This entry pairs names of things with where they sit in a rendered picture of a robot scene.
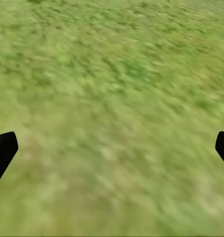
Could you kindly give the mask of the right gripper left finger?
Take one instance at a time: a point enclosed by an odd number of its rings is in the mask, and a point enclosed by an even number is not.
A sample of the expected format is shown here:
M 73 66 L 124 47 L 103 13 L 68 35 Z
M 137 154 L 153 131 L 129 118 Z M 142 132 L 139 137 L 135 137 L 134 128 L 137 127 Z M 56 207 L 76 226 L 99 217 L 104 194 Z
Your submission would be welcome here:
M 0 178 L 18 151 L 15 132 L 0 134 Z

